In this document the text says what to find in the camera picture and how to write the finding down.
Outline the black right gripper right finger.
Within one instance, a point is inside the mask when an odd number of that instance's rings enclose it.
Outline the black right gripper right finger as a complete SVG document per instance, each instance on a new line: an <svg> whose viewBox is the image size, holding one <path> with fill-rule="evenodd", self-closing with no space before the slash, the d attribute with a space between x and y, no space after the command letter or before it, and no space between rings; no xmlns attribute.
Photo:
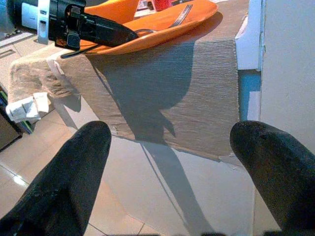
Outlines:
<svg viewBox="0 0 315 236"><path fill-rule="evenodd" d="M315 156L289 133L246 120L232 127L230 145L280 227L266 236L315 234Z"/></svg>

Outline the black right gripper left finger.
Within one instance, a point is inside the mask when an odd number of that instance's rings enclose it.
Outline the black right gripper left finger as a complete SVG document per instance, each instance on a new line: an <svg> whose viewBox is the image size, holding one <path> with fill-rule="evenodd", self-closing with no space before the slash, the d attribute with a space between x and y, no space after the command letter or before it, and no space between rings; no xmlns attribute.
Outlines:
<svg viewBox="0 0 315 236"><path fill-rule="evenodd" d="M111 145L102 121L83 125L36 175L0 220L2 236L82 236Z"/></svg>

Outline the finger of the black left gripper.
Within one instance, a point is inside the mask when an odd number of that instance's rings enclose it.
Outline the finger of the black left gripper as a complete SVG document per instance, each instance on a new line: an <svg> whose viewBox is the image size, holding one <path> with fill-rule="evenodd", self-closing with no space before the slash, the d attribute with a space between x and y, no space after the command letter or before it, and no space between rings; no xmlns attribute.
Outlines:
<svg viewBox="0 0 315 236"><path fill-rule="evenodd" d="M80 15L80 38L103 46L116 47L138 38L133 30L96 15Z"/></svg>

